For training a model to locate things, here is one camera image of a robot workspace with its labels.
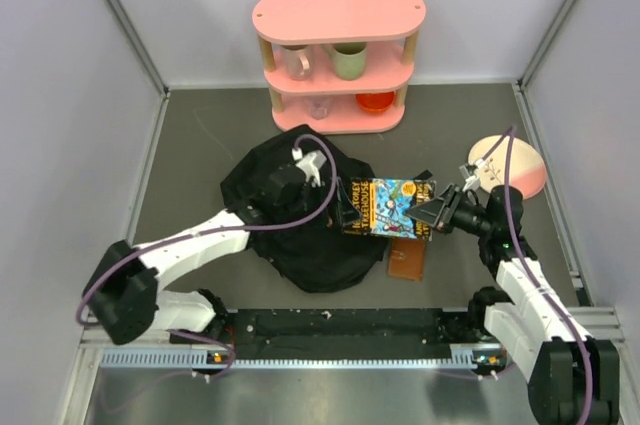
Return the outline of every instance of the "book cover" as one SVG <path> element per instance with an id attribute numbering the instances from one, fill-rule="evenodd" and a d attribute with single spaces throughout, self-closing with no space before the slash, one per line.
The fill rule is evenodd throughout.
<path id="1" fill-rule="evenodd" d="M 429 227 L 404 216 L 405 210 L 433 198 L 433 182 L 390 178 L 354 179 L 351 204 L 360 220 L 343 227 L 345 233 L 426 240 Z"/>

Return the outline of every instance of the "green mug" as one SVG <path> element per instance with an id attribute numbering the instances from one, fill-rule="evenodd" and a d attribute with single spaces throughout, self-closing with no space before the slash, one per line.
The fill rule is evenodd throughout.
<path id="1" fill-rule="evenodd" d="M 367 44 L 365 42 L 336 43 L 331 47 L 322 45 L 331 57 L 333 70 L 343 80 L 355 80 L 364 73 L 367 64 Z"/>

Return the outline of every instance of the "pink shelf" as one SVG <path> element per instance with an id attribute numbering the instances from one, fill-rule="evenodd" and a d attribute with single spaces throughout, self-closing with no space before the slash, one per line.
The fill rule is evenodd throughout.
<path id="1" fill-rule="evenodd" d="M 307 80 L 292 80 L 276 50 L 276 69 L 264 72 L 269 85 L 287 95 L 332 95 L 345 93 L 388 92 L 404 86 L 413 73 L 413 63 L 402 63 L 402 47 L 395 42 L 371 42 L 367 45 L 367 69 L 356 80 L 342 80 L 333 72 L 331 59 L 319 45 L 313 49 L 313 72 Z"/>
<path id="2" fill-rule="evenodd" d="M 316 120 L 309 115 L 309 103 L 302 97 L 284 97 L 284 111 L 273 112 L 276 125 L 289 130 L 308 124 L 320 133 L 376 133 L 395 127 L 404 115 L 404 105 L 392 106 L 379 114 L 363 112 L 353 95 L 336 96 L 329 116 Z"/>
<path id="3" fill-rule="evenodd" d="M 397 40 L 420 28 L 422 0 L 261 0 L 253 24 L 283 45 Z"/>

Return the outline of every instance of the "black cloth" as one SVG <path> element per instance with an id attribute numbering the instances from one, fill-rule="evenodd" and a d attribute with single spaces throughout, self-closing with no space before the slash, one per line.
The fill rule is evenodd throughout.
<path id="1" fill-rule="evenodd" d="M 225 206 L 232 209 L 242 200 L 254 199 L 266 177 L 278 167 L 292 163 L 295 139 L 307 133 L 327 144 L 347 190 L 352 178 L 374 177 L 368 163 L 347 157 L 325 137 L 302 125 L 258 145 L 238 163 L 220 184 Z M 304 153 L 318 149 L 311 140 L 303 141 L 300 146 Z M 289 222 L 314 211 L 329 190 L 328 161 L 320 175 L 327 185 L 307 188 L 304 200 L 288 207 L 261 204 L 260 209 L 268 216 L 269 223 Z M 285 231 L 253 233 L 250 247 L 305 292 L 335 292 L 352 287 L 382 259 L 388 240 L 344 235 L 337 227 L 329 226 L 335 223 L 335 219 L 329 219 L 330 214 L 321 214 L 305 225 Z"/>

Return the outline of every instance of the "orange bowl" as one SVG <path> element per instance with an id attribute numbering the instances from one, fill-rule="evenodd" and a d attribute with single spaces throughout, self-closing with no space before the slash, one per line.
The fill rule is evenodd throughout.
<path id="1" fill-rule="evenodd" d="M 358 106 L 369 113 L 382 113 L 389 110 L 395 98 L 396 92 L 356 94 Z"/>

